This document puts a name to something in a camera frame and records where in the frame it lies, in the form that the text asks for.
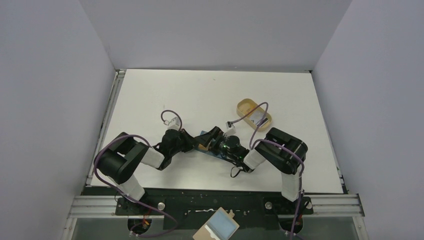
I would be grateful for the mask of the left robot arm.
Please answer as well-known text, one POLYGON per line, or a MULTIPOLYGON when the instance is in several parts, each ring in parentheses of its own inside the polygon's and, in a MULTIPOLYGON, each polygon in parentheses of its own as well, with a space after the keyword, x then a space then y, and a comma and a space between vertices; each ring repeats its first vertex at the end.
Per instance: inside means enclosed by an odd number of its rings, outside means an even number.
POLYGON ((122 132, 97 154, 94 174, 132 202, 139 201, 146 195, 134 175, 139 164, 162 171, 171 164, 173 156, 189 152, 195 145, 195 138, 185 129, 166 130, 161 142, 154 146, 139 135, 122 132))

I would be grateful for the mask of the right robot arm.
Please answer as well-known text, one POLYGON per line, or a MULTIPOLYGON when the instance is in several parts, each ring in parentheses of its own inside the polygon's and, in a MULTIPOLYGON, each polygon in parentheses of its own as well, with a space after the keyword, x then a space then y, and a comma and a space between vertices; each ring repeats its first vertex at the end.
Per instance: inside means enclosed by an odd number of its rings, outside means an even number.
POLYGON ((269 162, 281 173, 281 195, 288 201, 298 200, 302 193, 301 178, 308 146, 299 138, 276 127, 268 130, 264 139, 257 139, 248 149, 235 135, 226 136, 217 126, 196 136, 198 147, 228 163, 239 171, 253 172, 264 162, 269 162))

